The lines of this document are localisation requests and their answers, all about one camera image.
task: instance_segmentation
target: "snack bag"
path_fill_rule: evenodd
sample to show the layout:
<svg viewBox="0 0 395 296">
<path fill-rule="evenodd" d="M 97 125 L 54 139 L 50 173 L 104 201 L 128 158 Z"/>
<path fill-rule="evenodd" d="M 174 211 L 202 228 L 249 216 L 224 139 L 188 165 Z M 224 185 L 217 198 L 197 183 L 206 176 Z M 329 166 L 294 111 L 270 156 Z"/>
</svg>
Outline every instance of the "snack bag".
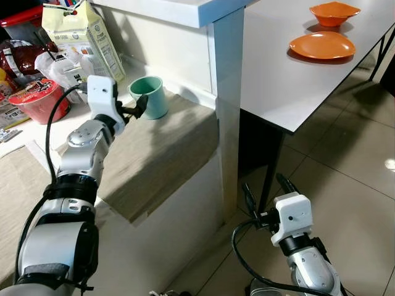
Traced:
<svg viewBox="0 0 395 296">
<path fill-rule="evenodd" d="M 120 82 L 125 77 L 103 19 L 87 1 L 73 8 L 44 4 L 41 26 L 61 51 L 73 50 L 89 58 L 94 73 Z"/>
</svg>

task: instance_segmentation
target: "orange plate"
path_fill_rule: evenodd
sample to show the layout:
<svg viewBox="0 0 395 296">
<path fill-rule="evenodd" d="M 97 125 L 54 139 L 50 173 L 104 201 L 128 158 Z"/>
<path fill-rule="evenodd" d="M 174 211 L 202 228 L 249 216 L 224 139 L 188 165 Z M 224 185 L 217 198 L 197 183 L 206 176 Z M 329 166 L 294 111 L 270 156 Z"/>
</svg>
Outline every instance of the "orange plate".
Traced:
<svg viewBox="0 0 395 296">
<path fill-rule="evenodd" d="M 334 1 L 310 7 L 310 11 L 315 15 L 321 25 L 336 27 L 340 26 L 349 17 L 357 15 L 360 9 Z"/>
<path fill-rule="evenodd" d="M 304 57 L 313 59 L 337 59 L 356 53 L 356 47 L 342 34 L 316 32 L 292 40 L 289 47 Z"/>
</svg>

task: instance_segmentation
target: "tile floor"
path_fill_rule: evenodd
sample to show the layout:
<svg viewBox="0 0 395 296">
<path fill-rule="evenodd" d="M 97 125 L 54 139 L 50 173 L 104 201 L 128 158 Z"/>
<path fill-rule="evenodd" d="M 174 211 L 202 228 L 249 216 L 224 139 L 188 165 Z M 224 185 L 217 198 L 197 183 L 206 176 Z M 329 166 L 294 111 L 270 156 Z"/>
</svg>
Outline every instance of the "tile floor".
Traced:
<svg viewBox="0 0 395 296">
<path fill-rule="evenodd" d="M 392 57 L 395 47 L 387 55 Z M 383 62 L 378 81 L 388 64 Z M 394 98 L 369 72 L 357 69 L 283 146 L 278 171 L 312 201 L 314 233 L 328 250 L 344 286 L 355 296 L 395 295 Z M 260 195 L 265 168 L 247 181 Z M 281 195 L 274 184 L 270 197 Z M 247 219 L 239 201 L 233 219 L 190 261 L 169 289 L 197 296 L 243 296 L 250 275 L 231 251 L 234 227 Z M 249 229 L 238 246 L 253 268 L 275 281 L 291 283 L 281 250 L 268 232 Z"/>
</svg>

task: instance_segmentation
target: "green cup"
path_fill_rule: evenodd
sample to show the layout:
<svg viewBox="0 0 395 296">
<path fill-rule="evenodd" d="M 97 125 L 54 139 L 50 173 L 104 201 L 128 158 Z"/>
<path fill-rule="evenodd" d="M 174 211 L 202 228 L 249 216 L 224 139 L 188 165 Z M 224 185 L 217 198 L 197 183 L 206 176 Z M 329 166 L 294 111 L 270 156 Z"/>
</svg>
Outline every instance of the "green cup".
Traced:
<svg viewBox="0 0 395 296">
<path fill-rule="evenodd" d="M 157 119 L 164 116 L 168 111 L 168 105 L 163 90 L 163 81 L 156 76 L 141 77 L 128 87 L 129 93 L 134 100 L 138 100 L 143 94 L 148 96 L 147 109 L 141 117 Z"/>
</svg>

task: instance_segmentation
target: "teal mug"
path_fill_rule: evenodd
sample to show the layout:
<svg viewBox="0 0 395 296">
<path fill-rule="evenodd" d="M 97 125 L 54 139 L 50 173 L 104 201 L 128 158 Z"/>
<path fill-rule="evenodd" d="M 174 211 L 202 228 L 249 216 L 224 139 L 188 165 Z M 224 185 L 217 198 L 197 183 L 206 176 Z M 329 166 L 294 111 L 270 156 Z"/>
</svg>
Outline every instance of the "teal mug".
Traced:
<svg viewBox="0 0 395 296">
<path fill-rule="evenodd" d="M 148 96 L 147 109 L 141 117 L 157 119 L 168 111 L 168 104 L 163 90 L 163 81 L 156 76 L 138 78 L 128 87 L 129 93 L 137 101 L 143 94 Z"/>
</svg>

